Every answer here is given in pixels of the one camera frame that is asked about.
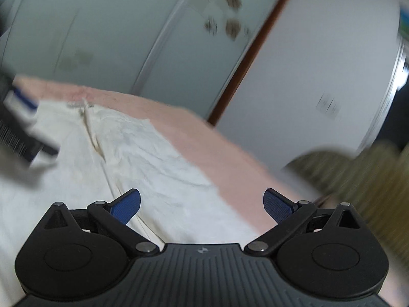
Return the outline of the white cream pants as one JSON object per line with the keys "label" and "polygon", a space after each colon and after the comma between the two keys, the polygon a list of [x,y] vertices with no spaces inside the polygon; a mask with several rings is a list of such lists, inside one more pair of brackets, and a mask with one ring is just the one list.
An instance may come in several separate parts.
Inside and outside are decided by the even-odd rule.
{"label": "white cream pants", "polygon": [[15,258],[56,201],[83,209],[137,189],[141,210],[129,225],[159,246],[245,245],[257,236],[201,170],[147,120],[97,105],[44,101],[34,130],[56,142],[60,153],[55,159],[39,156],[27,166],[1,151],[2,306],[24,296]]}

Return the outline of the pink bed sheet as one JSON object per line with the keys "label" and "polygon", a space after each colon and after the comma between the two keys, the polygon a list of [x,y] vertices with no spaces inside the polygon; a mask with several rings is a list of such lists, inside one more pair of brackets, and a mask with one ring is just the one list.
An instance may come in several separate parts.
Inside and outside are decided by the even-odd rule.
{"label": "pink bed sheet", "polygon": [[36,99],[86,99],[134,118],[149,119],[188,161],[218,187],[225,201],[261,233],[273,226],[262,202],[266,189],[273,188],[292,201],[313,201],[317,198],[317,193],[290,171],[280,170],[271,175],[254,157],[186,109],[130,94],[25,76],[16,77],[15,83]]}

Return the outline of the olive upholstered headboard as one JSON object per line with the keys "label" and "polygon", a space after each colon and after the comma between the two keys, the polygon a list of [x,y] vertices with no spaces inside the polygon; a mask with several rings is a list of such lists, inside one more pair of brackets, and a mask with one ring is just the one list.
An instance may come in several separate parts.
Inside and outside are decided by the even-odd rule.
{"label": "olive upholstered headboard", "polygon": [[313,150],[286,168],[323,194],[352,203],[389,248],[408,252],[408,147],[400,152],[377,141],[357,156]]}

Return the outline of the white sliding wardrobe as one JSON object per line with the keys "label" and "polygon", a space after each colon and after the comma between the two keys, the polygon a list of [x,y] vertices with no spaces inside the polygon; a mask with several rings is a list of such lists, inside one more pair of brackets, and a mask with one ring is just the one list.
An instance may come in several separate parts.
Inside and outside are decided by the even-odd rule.
{"label": "white sliding wardrobe", "polygon": [[1,0],[1,66],[207,118],[279,0]]}

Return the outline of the brown wooden door frame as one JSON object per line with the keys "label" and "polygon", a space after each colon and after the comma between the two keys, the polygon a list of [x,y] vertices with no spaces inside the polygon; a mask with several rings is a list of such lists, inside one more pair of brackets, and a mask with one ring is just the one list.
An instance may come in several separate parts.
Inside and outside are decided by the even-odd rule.
{"label": "brown wooden door frame", "polygon": [[230,81],[226,85],[223,93],[220,95],[217,103],[215,104],[213,110],[211,111],[207,123],[215,127],[222,117],[223,113],[227,109],[231,99],[234,97],[237,89],[245,78],[247,72],[249,71],[252,63],[255,61],[261,47],[267,40],[272,28],[277,22],[281,12],[283,11],[285,5],[289,0],[277,0],[276,4],[270,11],[270,14],[264,21],[262,27],[257,32],[254,40],[252,40],[251,45],[249,45],[244,57],[242,58],[240,64],[235,69]]}

